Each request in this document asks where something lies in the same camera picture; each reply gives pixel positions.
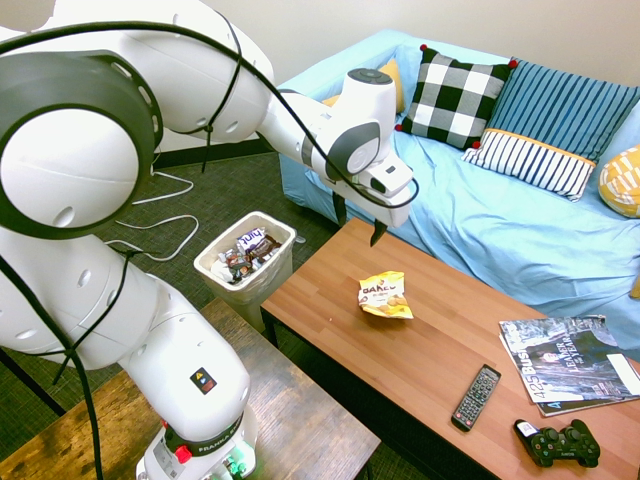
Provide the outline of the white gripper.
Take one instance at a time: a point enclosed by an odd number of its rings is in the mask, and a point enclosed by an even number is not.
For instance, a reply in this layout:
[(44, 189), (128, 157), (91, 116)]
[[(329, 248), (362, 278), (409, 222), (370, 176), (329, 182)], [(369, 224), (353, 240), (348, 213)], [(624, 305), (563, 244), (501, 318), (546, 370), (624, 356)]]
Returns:
[(409, 217), (411, 190), (407, 183), (393, 189), (382, 180), (360, 174), (357, 182), (348, 185), (345, 181), (338, 181), (332, 185), (332, 189), (332, 202), (339, 226), (344, 226), (347, 221), (346, 200), (375, 219), (369, 242), (371, 247), (384, 236), (388, 227), (400, 227)]

